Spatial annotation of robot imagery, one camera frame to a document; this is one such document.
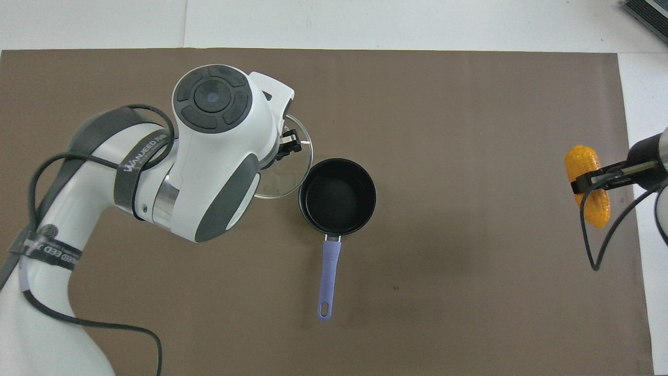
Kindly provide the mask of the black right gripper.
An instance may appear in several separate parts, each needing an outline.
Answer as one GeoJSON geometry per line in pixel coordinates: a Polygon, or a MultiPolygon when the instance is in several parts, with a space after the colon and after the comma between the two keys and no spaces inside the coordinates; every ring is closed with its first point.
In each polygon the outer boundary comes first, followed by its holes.
{"type": "Polygon", "coordinates": [[[621,161],[602,167],[600,171],[591,171],[578,176],[570,183],[572,193],[585,194],[589,188],[594,190],[615,190],[629,185],[629,178],[624,176],[632,166],[647,167],[632,177],[635,184],[649,190],[665,181],[666,171],[666,133],[658,133],[636,142],[628,151],[628,162],[621,161]]]}

